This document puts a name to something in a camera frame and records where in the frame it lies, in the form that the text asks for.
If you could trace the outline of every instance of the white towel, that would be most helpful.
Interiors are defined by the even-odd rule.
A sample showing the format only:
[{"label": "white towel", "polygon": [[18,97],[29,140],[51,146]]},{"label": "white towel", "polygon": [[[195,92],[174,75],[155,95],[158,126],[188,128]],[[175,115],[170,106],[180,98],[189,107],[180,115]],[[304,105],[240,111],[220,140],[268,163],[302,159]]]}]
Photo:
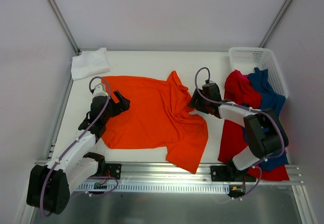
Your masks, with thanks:
[{"label": "white towel", "polygon": [[84,51],[72,58],[72,79],[80,80],[94,74],[109,72],[108,53],[106,48],[97,51]]}]

